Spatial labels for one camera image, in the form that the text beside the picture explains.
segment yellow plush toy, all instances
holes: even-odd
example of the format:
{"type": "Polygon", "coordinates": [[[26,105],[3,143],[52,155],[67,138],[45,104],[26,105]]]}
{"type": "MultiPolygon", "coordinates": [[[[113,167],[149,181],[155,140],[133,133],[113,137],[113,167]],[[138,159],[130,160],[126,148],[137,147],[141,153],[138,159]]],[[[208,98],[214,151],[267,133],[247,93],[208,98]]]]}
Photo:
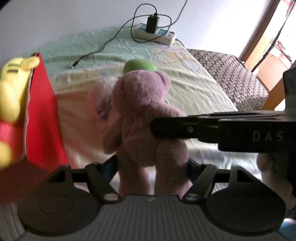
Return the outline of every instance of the yellow plush toy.
{"type": "Polygon", "coordinates": [[[39,58],[13,58],[0,73],[0,169],[10,165],[22,152],[22,131],[32,69],[39,58]]]}
{"type": "Polygon", "coordinates": [[[0,119],[16,123],[24,113],[28,79],[31,70],[39,65],[39,58],[13,58],[0,74],[0,119]]]}

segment pink teddy bear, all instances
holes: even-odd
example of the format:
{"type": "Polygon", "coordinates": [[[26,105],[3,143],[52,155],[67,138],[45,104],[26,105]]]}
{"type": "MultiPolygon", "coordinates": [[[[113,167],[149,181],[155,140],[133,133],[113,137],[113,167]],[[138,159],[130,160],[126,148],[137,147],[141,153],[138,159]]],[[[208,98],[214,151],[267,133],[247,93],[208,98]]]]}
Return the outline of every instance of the pink teddy bear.
{"type": "Polygon", "coordinates": [[[122,197],[150,193],[146,167],[156,167],[155,194],[177,194],[181,198],[192,185],[187,177],[189,153],[185,141],[158,139],[150,132],[155,117],[185,116],[165,103],[170,87],[166,73],[136,70],[124,74],[113,88],[110,103],[118,115],[108,121],[102,146],[105,154],[116,152],[118,157],[122,197]]]}

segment teddy bear ear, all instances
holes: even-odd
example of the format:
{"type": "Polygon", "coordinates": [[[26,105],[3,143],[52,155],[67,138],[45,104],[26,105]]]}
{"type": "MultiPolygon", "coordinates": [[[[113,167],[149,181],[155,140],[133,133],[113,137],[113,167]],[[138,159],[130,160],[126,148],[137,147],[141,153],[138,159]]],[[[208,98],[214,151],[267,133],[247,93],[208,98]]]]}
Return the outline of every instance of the teddy bear ear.
{"type": "Polygon", "coordinates": [[[163,84],[167,90],[171,87],[170,77],[163,71],[155,71],[159,75],[159,77],[162,79],[163,84]]]}

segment teddy bear leg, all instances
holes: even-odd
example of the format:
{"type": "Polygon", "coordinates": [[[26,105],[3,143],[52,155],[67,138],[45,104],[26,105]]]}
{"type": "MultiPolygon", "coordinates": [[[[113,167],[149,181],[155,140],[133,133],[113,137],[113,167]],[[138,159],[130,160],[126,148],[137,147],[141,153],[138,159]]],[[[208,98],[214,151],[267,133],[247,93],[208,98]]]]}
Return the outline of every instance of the teddy bear leg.
{"type": "Polygon", "coordinates": [[[177,194],[180,198],[192,183],[187,177],[189,153],[182,140],[162,140],[156,150],[155,194],[177,194]]]}
{"type": "Polygon", "coordinates": [[[117,149],[119,195],[123,198],[126,194],[150,194],[151,184],[149,174],[144,167],[135,164],[120,146],[117,149]]]}

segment screw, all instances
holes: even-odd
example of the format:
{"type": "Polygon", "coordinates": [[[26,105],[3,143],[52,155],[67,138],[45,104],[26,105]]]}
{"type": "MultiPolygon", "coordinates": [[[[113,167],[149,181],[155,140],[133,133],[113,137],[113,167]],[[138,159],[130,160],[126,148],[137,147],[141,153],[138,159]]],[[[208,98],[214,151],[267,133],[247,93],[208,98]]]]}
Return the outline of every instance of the screw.
{"type": "Polygon", "coordinates": [[[187,128],[187,131],[188,131],[189,133],[192,133],[192,132],[194,131],[193,126],[188,127],[188,128],[187,128]]]}
{"type": "Polygon", "coordinates": [[[198,202],[201,200],[200,196],[196,193],[188,193],[185,196],[185,200],[188,202],[198,202]]]}
{"type": "Polygon", "coordinates": [[[107,193],[104,195],[104,199],[108,202],[114,202],[119,199],[119,196],[116,193],[107,193]]]}
{"type": "Polygon", "coordinates": [[[147,201],[149,201],[149,202],[153,202],[153,201],[155,201],[155,198],[154,198],[154,197],[152,197],[152,198],[148,198],[147,201]]]}

